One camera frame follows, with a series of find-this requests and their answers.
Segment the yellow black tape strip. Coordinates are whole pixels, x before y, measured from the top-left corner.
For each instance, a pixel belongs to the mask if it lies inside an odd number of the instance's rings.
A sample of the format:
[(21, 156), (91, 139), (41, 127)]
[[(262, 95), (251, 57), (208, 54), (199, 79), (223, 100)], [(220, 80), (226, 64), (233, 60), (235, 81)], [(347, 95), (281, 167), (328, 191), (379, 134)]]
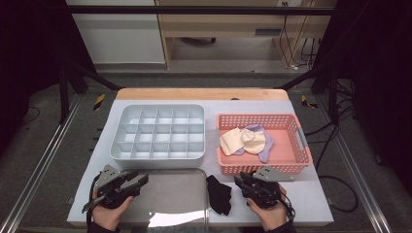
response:
[(94, 106), (93, 106), (93, 110), (94, 110), (94, 111), (99, 110), (99, 108), (100, 108), (100, 106), (101, 106), (101, 104), (102, 104), (102, 102), (103, 102), (104, 99), (105, 99), (105, 94), (100, 94), (100, 95), (97, 97), (96, 102), (95, 102), (95, 104), (94, 104)]
[(318, 109), (319, 108), (319, 106), (317, 104), (309, 103), (307, 101), (307, 98), (306, 98), (305, 95), (301, 95), (301, 104), (302, 104), (302, 106), (305, 106), (305, 107), (308, 107), (308, 108), (311, 108), (311, 109)]

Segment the person's right hand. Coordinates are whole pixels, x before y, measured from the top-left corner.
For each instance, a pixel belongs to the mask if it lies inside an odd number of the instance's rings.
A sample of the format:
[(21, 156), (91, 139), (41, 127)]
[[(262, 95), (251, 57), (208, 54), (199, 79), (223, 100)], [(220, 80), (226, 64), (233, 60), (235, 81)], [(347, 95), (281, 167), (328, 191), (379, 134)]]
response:
[(287, 209), (283, 204), (276, 204), (271, 209), (261, 209), (253, 199), (247, 199), (250, 210), (257, 215), (265, 232), (274, 230), (287, 221)]

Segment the wooden table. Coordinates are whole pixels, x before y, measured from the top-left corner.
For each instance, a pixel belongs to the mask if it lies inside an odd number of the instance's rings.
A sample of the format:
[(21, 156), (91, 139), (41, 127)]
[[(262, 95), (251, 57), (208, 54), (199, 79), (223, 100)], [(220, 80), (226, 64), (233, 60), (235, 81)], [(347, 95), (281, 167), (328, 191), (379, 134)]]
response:
[(131, 100), (132, 104), (195, 103), (199, 100), (290, 100), (283, 89), (256, 88), (124, 88), (116, 100)]

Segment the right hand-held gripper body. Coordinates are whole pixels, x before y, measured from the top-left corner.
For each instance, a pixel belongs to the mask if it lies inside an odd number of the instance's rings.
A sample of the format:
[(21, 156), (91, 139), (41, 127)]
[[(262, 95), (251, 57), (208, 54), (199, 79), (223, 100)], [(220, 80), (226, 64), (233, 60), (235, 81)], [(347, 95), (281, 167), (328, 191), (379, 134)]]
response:
[(291, 178), (277, 171), (271, 166), (264, 166), (250, 174), (248, 184), (251, 189), (248, 197), (251, 198), (261, 209), (272, 209), (281, 203), (287, 209), (292, 209), (292, 204), (284, 191), (281, 190), (279, 181), (290, 181)]

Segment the metal tray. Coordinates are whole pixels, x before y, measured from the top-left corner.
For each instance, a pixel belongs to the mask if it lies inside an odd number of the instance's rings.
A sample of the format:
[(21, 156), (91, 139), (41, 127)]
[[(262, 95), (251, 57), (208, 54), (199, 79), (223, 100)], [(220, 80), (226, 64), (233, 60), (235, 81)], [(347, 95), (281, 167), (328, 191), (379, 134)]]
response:
[(206, 175), (200, 169), (144, 171), (141, 188), (120, 221), (131, 233), (208, 233)]

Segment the black crossbar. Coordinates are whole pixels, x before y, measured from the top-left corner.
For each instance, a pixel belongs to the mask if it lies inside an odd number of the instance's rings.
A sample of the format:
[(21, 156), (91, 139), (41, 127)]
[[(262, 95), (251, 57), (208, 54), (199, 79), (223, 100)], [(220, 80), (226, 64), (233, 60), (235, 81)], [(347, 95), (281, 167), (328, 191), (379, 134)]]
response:
[(332, 16), (334, 8), (70, 5), (72, 14)]

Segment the black curtain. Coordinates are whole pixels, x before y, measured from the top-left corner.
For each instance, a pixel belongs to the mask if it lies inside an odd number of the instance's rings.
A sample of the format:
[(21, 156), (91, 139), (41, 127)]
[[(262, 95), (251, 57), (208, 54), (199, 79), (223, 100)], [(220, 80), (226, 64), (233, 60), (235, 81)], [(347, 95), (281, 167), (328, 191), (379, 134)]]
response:
[(412, 196), (412, 0), (337, 0), (318, 59), (355, 84), (376, 152)]
[(94, 69), (66, 0), (0, 0), (0, 154), (28, 112), (30, 97), (58, 83), (63, 65), (50, 36), (73, 62)]

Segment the light wooden desk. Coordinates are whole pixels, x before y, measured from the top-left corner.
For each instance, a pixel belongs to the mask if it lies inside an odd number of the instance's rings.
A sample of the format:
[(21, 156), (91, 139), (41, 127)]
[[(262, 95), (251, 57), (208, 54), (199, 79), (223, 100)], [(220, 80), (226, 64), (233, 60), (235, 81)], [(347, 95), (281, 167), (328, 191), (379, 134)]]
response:
[[(154, 0), (158, 6), (335, 7), (337, 0)], [(329, 16), (159, 15), (163, 50), (171, 60), (176, 38), (269, 38), (285, 68), (299, 65), (303, 39), (322, 39)]]

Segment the white cabinet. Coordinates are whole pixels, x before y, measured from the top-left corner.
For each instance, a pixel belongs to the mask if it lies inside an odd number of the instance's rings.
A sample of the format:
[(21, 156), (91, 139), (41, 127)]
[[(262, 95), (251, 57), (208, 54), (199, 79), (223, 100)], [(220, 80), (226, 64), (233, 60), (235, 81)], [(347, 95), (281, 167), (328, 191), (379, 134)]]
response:
[(164, 63), (157, 15), (73, 14), (95, 64)]

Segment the cream sock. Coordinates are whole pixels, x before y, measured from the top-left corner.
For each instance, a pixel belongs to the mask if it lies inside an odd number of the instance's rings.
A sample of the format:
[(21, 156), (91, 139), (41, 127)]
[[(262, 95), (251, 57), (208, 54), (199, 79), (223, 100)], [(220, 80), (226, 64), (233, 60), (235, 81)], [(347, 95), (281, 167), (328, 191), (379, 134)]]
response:
[(251, 154), (259, 154), (263, 151), (266, 138), (263, 131), (254, 132), (249, 129), (241, 131), (241, 139), (244, 143), (243, 149)]
[(231, 129), (220, 137), (220, 147), (225, 155), (232, 155), (235, 151), (244, 147), (239, 128)]

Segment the pink perforated plastic basket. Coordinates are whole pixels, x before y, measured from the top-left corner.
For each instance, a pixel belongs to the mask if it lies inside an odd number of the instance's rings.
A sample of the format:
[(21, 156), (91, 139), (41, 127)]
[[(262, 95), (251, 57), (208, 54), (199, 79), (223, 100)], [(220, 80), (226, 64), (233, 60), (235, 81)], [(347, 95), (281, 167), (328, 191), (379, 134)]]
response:
[[(298, 174), (313, 163), (305, 135), (296, 115), (293, 114), (220, 114), (217, 116), (218, 135), (231, 129), (243, 129), (260, 125), (274, 140), (269, 148), (268, 162), (276, 170), (286, 174)], [(225, 155), (221, 146), (217, 148), (218, 162), (223, 175), (252, 172), (266, 164), (257, 155), (244, 152), (242, 155)]]

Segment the white divided storage box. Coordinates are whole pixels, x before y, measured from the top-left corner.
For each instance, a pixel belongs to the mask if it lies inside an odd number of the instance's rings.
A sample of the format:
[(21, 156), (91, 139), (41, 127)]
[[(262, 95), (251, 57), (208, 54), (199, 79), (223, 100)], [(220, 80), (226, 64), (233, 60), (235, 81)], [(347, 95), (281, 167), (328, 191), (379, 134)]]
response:
[(111, 157), (124, 169), (196, 168), (205, 153), (204, 114), (197, 104), (128, 105)]

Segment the black sock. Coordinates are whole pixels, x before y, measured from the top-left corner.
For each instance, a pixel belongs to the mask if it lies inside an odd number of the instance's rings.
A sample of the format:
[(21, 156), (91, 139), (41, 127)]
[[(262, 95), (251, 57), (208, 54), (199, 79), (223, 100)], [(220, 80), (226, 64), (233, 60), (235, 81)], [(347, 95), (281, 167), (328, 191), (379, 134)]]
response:
[(209, 202), (218, 215), (228, 216), (231, 210), (231, 187), (220, 183), (213, 175), (206, 178)]

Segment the person's left hand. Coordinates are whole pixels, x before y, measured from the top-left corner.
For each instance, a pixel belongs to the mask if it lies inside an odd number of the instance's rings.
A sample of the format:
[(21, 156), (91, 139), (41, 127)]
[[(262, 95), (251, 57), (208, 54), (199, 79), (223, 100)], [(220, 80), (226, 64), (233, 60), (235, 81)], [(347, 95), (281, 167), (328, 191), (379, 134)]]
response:
[(122, 204), (115, 209), (106, 209), (101, 205), (97, 205), (92, 210), (92, 221), (99, 227), (108, 231), (116, 231), (123, 214), (133, 202), (133, 197), (127, 197)]

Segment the metal floor rail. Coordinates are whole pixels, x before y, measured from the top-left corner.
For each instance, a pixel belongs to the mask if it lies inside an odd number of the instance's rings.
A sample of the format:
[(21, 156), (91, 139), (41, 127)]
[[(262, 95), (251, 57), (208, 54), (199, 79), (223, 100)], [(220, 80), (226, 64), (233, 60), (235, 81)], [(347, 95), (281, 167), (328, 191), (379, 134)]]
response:
[(84, 96), (82, 94), (74, 95), (69, 107), (68, 116), (58, 124), (38, 164), (14, 204), (14, 207), (0, 225), (0, 233), (15, 233), (17, 231), (17, 228), (24, 217), (40, 183), (46, 175), (83, 98)]
[[(349, 99), (338, 100), (337, 107), (338, 124), (341, 126), (342, 118), (347, 115), (348, 112), (351, 112), (354, 107), (350, 103)], [(361, 168), (358, 166), (349, 149), (349, 146), (340, 132), (340, 126), (330, 127), (331, 138), (337, 148), (338, 154), (341, 157), (345, 171), (350, 178), (352, 189), (358, 198), (358, 203), (363, 206), (369, 222), (373, 227), (374, 233), (393, 233), (393, 230), (390, 227), (381, 207), (379, 206), (369, 184), (367, 183)]]

